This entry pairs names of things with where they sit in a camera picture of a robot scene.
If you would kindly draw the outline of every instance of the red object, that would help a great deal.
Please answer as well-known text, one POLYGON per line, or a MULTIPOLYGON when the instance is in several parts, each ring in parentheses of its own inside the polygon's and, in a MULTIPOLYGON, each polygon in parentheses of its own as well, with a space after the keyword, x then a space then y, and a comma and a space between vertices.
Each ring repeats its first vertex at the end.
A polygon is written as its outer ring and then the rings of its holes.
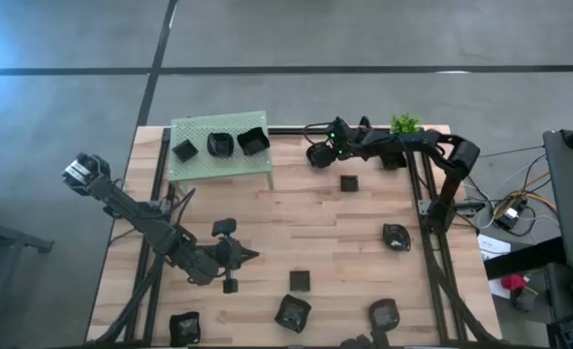
POLYGON ((527 282, 525 282, 522 276, 518 274, 512 274, 501 278, 501 286, 510 291, 514 291, 516 289, 524 288, 527 286, 527 282))

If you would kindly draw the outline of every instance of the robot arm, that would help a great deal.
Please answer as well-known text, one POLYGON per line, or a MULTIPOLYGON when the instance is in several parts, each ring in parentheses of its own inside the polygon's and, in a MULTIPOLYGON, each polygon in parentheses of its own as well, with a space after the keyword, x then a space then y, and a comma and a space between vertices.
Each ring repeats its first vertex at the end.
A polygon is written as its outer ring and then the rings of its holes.
POLYGON ((230 237, 234 229, 221 232, 223 237, 216 245, 197 246, 193 234, 167 221, 168 214, 147 203, 136 202, 118 188, 110 179, 110 165, 97 155, 79 154, 62 173, 62 180, 78 194, 90 195, 105 203, 106 211, 115 211, 128 220, 144 234, 155 253, 163 256, 170 266, 185 270, 189 281, 198 286, 208 285, 213 278, 221 276, 218 271, 223 267, 226 270, 224 292, 236 292, 237 283, 231 270, 240 268, 244 261, 258 255, 230 237))
POLYGON ((444 135, 434 130, 393 135, 388 131, 374 130, 365 116, 357 129, 351 129, 337 117, 328 124, 325 134, 328 139, 313 144, 306 153, 310 164, 318 168, 327 167, 336 159, 361 157, 367 160, 403 151, 426 153, 446 174, 441 193, 431 203, 427 214, 427 226, 434 233, 447 231, 452 223, 454 196, 480 154, 478 146, 459 136, 444 135), (453 146, 447 158, 441 144, 453 146))

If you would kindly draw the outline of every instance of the wooden tabletop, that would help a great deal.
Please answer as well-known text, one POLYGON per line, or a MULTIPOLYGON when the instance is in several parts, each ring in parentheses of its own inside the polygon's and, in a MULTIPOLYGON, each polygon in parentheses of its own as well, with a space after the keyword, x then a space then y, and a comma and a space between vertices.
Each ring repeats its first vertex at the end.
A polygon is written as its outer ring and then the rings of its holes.
MULTIPOLYGON (((447 126, 432 127, 449 132, 447 126)), ((124 183, 125 192, 135 200, 150 196, 162 130, 138 129, 124 183)), ((271 136, 272 191, 263 174, 190 184, 197 191, 182 222, 199 244, 215 244, 212 222, 234 217, 239 225, 233 237, 261 255, 235 272, 239 292, 231 295, 222 293, 221 279, 197 287, 187 283, 183 270, 165 267, 153 345, 170 343, 171 315, 199 311, 203 345, 337 346, 346 338, 369 336, 367 308, 383 298, 395 299, 400 313, 398 327, 388 333, 392 345, 438 343, 408 171, 383 171, 379 159, 350 159, 312 170, 304 156, 307 147, 299 136, 271 136), (360 191, 340 192, 340 175, 357 175, 360 191), (407 228, 410 252, 394 252, 383 245, 384 223, 407 228), (273 321, 279 302, 289 294, 290 270, 309 270, 311 276, 310 292, 290 293, 312 306, 300 334, 273 321)), ((440 188, 443 172, 436 167, 433 172, 440 188)), ((117 221, 112 236, 130 228, 128 222, 117 221)), ((448 240, 461 297, 485 328, 500 338, 475 233, 453 226, 448 240)), ((134 233, 110 247, 88 338, 103 333, 131 296, 141 241, 141 235, 134 233)), ((444 300, 452 328, 449 303, 444 300)), ((144 314, 141 311, 139 329, 144 314)))

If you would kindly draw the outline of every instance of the green plant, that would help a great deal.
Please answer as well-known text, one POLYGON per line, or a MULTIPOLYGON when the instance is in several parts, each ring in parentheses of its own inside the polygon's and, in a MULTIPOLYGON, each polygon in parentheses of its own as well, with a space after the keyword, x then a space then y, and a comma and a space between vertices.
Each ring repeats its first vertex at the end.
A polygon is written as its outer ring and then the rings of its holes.
POLYGON ((392 115, 392 133, 393 134, 405 134, 410 132, 420 131, 420 126, 418 123, 420 118, 411 115, 411 113, 406 112, 399 116, 392 115))

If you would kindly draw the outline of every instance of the gray floor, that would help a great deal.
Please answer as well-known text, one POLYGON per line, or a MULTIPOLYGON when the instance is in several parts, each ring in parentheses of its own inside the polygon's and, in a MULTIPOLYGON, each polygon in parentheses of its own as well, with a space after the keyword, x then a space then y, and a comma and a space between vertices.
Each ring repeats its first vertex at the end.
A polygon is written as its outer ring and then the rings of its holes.
MULTIPOLYGON (((0 68, 149 67, 166 7, 167 0, 0 1, 0 68)), ((164 59, 164 66, 368 64, 573 64, 573 0, 181 0, 164 59)), ((0 348, 82 342, 111 221, 59 174, 86 151, 124 175, 146 80, 0 77, 0 223, 56 241, 49 255, 24 254, 5 300, 0 348)), ((161 77, 147 124, 255 110, 274 125, 336 115, 383 124, 412 111, 492 153, 572 129, 573 73, 161 77)), ((519 177, 491 192, 542 153, 482 159, 473 177, 491 195, 505 194, 519 177)), ((547 223, 534 233, 523 241, 558 234, 547 223)), ((517 319, 503 302, 497 311, 505 338, 546 343, 543 326, 517 319)))

